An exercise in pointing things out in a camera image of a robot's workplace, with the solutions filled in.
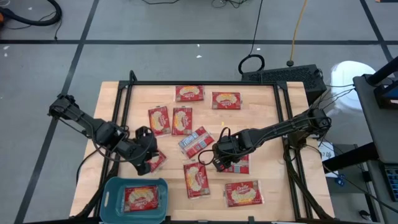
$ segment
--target food package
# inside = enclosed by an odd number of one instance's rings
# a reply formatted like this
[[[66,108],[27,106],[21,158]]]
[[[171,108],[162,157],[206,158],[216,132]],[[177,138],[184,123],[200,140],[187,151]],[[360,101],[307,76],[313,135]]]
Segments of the food package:
[[[212,93],[211,108],[213,109],[240,110],[241,103],[240,93]]]
[[[236,174],[249,174],[250,171],[250,155],[245,155],[238,163],[231,163],[231,167],[225,169],[224,172],[232,172]]]
[[[196,161],[187,161],[184,164],[184,174],[189,199],[210,195],[209,182],[204,165]]]
[[[192,134],[192,108],[174,108],[172,135],[189,134]]]
[[[226,184],[225,198],[228,207],[264,203],[258,180]]]
[[[159,155],[153,157],[148,163],[150,164],[150,172],[153,173],[159,170],[167,161],[167,158],[163,152],[158,149]]]
[[[152,210],[159,206],[156,186],[126,187],[124,189],[124,212]]]
[[[188,159],[191,159],[213,141],[214,139],[211,134],[208,133],[204,127],[200,127],[194,133],[180,141],[178,145],[181,147],[182,153],[184,153]]]
[[[203,100],[203,85],[187,85],[175,87],[175,101]]]
[[[166,106],[150,109],[148,110],[148,115],[150,128],[155,136],[162,136],[172,132]]]

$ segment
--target blue tray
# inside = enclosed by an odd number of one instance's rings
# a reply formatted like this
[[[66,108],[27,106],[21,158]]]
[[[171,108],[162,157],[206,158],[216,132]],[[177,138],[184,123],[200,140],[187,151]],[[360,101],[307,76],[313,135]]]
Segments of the blue tray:
[[[153,210],[123,212],[124,189],[126,187],[142,187],[150,185],[158,186],[159,206]],[[161,223],[166,217],[168,200],[169,189],[166,181],[162,178],[123,179],[120,177],[113,177],[105,185],[99,216],[102,221],[108,224]]]

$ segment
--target wooden tabletop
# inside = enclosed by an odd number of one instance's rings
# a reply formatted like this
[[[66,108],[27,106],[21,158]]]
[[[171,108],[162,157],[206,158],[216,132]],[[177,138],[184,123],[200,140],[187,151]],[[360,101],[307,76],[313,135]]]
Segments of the wooden tabletop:
[[[99,93],[95,118],[110,121],[112,118],[117,82],[103,82]],[[308,108],[303,83],[288,83],[290,103],[293,115]],[[240,92],[243,100],[241,110],[212,110],[212,91]],[[148,109],[156,106],[167,106],[169,117],[173,107],[191,106],[193,108],[193,130],[204,126],[215,139],[223,127],[231,128],[235,133],[246,128],[264,128],[279,122],[275,105],[274,91],[271,86],[205,86],[205,100],[196,102],[174,102],[175,86],[133,86],[127,125],[131,130],[141,126],[149,126]],[[283,93],[280,98],[287,119]],[[164,178],[169,185],[169,207],[167,215],[172,220],[235,220],[247,221],[254,216],[256,221],[293,221],[294,213],[290,198],[289,182],[285,161],[282,158],[283,147],[280,138],[267,141],[251,154],[250,174],[234,174],[216,172],[214,166],[206,167],[211,195],[208,198],[188,199],[183,173],[183,161],[187,159],[180,151],[178,142],[184,136],[164,136],[157,138],[159,149],[167,156],[168,161],[155,174],[146,174],[140,178]],[[307,143],[317,147],[315,140]],[[88,142],[85,157],[94,151],[91,141]],[[311,148],[302,149],[302,160],[309,191],[323,209],[334,217],[328,186],[319,153]],[[203,160],[209,161],[212,153],[204,153]],[[81,168],[79,183],[76,187],[70,215],[76,215],[87,204],[98,188],[103,158],[95,154]],[[137,171],[128,162],[121,163],[119,176],[136,178]],[[264,197],[262,205],[248,205],[227,208],[223,198],[224,185],[232,182],[259,180]],[[301,216],[305,217],[302,194],[298,190]]]

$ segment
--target gray floor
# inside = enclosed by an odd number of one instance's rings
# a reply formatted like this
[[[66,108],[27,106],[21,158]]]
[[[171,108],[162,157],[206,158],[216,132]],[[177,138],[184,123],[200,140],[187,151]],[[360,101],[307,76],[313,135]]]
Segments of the gray floor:
[[[128,44],[87,42],[81,54],[75,54],[78,44],[84,43],[79,40],[87,18],[90,18],[92,5],[98,0],[58,2],[63,9],[58,39],[70,42],[51,42],[58,26],[0,30],[0,150],[4,158],[0,163],[2,223],[14,223],[18,211],[17,220],[25,222],[68,217],[75,191],[75,172],[83,159],[86,139],[63,124],[57,125],[41,173],[35,173],[30,185],[29,181],[50,125],[51,119],[46,115],[48,105],[61,92],[69,71],[73,75],[69,93],[78,103],[84,102],[80,106],[89,114],[94,113],[101,82],[127,79],[130,69],[139,80],[239,80],[238,63],[249,53],[251,46],[226,44],[223,40],[252,39],[260,4],[259,0],[249,0],[239,9],[229,4],[214,9],[211,0],[181,0],[155,6],[139,0],[99,0],[87,40],[193,41],[189,44],[160,41],[144,45],[134,41]],[[366,2],[384,40],[398,40],[398,4]],[[303,0],[265,0],[257,40],[290,40],[302,4]],[[8,7],[16,14],[32,19],[40,19],[53,11],[43,0],[11,0]],[[6,25],[23,26],[15,21]],[[205,42],[203,40],[212,39],[222,41],[201,44]],[[354,60],[375,70],[387,62],[382,42],[377,39],[360,0],[309,0],[297,39],[324,41],[307,45],[298,43],[294,61],[295,65],[316,64],[323,70],[327,83],[332,66],[339,62]],[[358,41],[356,45],[346,45],[347,40]],[[264,56],[266,69],[285,67],[290,55],[289,43],[265,43],[255,45],[254,51]],[[389,45],[388,49],[393,57],[398,55],[398,46]],[[70,69],[74,57],[79,60],[76,60],[76,69],[73,66]],[[258,66],[257,62],[250,61],[243,70],[257,70]],[[335,143],[359,145],[371,141],[366,128],[356,132],[360,137],[352,138],[332,129],[328,138]],[[27,203],[24,205],[28,207],[24,210],[20,205],[28,185],[35,189],[31,198],[25,198]],[[346,203],[339,195],[332,195],[339,218],[355,220],[355,211],[363,209],[362,199],[355,198],[356,203]]]

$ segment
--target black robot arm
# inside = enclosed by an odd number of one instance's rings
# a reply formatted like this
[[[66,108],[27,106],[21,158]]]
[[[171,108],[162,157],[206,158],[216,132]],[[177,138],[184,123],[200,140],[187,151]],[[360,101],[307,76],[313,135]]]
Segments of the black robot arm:
[[[262,129],[245,129],[230,134],[230,130],[224,128],[219,140],[213,145],[213,164],[221,172],[229,168],[232,162],[237,163],[243,156],[254,152],[264,142],[284,135],[287,135],[291,147],[301,148],[309,135],[323,136],[330,126],[331,119],[323,110],[310,109],[292,119]],[[226,129],[229,134],[223,136]]]
[[[79,109],[71,95],[58,95],[57,100],[50,106],[49,116],[57,119],[73,120],[84,128],[82,133],[93,140],[96,150],[105,156],[100,148],[118,153],[124,161],[130,162],[138,172],[144,175],[150,172],[147,162],[158,156],[157,141],[153,132],[148,127],[136,130],[136,137],[128,139],[128,132],[113,122],[95,119]]]

